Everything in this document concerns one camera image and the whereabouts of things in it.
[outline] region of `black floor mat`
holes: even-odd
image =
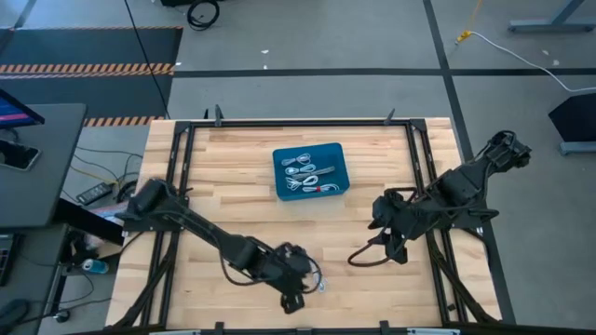
[[[18,29],[4,34],[12,35],[0,53],[0,88],[20,101],[85,103],[87,126],[146,124],[165,116],[132,29]],[[168,101],[182,28],[145,27],[139,34]]]
[[[167,99],[172,76],[156,79]],[[0,88],[27,104],[83,102],[88,106],[87,118],[165,115],[150,75],[6,79],[0,80]]]

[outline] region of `phone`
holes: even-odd
[[[13,141],[0,140],[0,167],[28,171],[40,154],[39,149]]]

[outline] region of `white cable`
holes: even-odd
[[[305,179],[305,181],[297,181],[290,177],[286,177],[286,182],[288,183],[288,188],[292,191],[296,191],[300,186],[310,186],[315,185],[318,182],[317,176],[310,176]]]
[[[288,158],[281,161],[281,165],[286,167],[293,162],[298,162],[302,165],[310,164],[310,154],[301,154],[296,158]]]
[[[483,39],[484,41],[488,42],[488,44],[490,44],[493,47],[496,47],[497,49],[501,50],[501,51],[505,51],[507,52],[509,55],[515,57],[518,60],[523,61],[524,63],[536,68],[536,69],[540,69],[542,71],[544,71],[545,73],[549,74],[554,80],[557,81],[557,83],[559,83],[559,85],[561,85],[561,87],[563,87],[567,92],[570,93],[575,93],[575,92],[583,92],[583,91],[589,91],[589,90],[594,90],[596,89],[596,87],[585,87],[585,88],[577,88],[577,89],[571,89],[569,87],[567,87],[561,80],[559,80],[559,78],[557,78],[554,74],[552,74],[551,71],[543,68],[542,66],[536,65],[526,59],[524,59],[522,56],[516,54],[515,52],[505,48],[505,47],[501,47],[496,45],[495,43],[491,42],[488,38],[484,37],[481,33],[476,33],[476,32],[470,32],[471,34],[475,34],[477,35],[479,38]]]
[[[305,166],[300,167],[300,168],[298,168],[298,167],[286,167],[286,174],[291,176],[291,175],[296,174],[298,172],[312,172],[312,171],[314,171],[316,169],[317,169],[317,167],[314,164],[308,164],[308,165],[305,165]]]
[[[318,175],[322,175],[325,173],[330,173],[330,172],[334,172],[335,171],[335,167],[326,167],[326,168],[322,168],[320,170],[315,170],[312,172],[305,172],[305,173],[299,173],[299,174],[295,174],[293,176],[291,176],[292,178],[296,179],[297,181],[304,179],[308,176],[318,176]]]
[[[337,186],[336,184],[324,184],[321,186],[317,186],[317,187],[303,187],[302,190],[304,192],[327,192],[327,191],[339,191],[339,186]]]

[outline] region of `keyboard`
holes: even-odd
[[[0,234],[0,287],[8,282],[12,263],[17,257],[16,247],[19,240],[20,236],[17,234]]]

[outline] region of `small blue object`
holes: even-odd
[[[317,170],[335,167],[334,172],[318,175],[318,183],[314,186],[322,186],[324,184],[336,184],[339,190],[331,190],[327,192],[303,192],[302,187],[295,191],[287,187],[286,182],[286,168],[281,161],[284,159],[292,159],[301,154],[310,154],[310,163],[317,166]],[[290,167],[300,168],[303,165],[293,163]],[[311,145],[298,148],[277,149],[273,152],[273,167],[276,177],[276,191],[278,197],[284,201],[301,200],[315,197],[322,197],[328,195],[343,194],[350,187],[350,180],[347,177],[347,168],[345,168],[344,150],[340,143],[329,143]]]
[[[107,274],[109,269],[110,267],[105,261],[92,259],[83,261],[83,270],[91,272],[92,274]]]

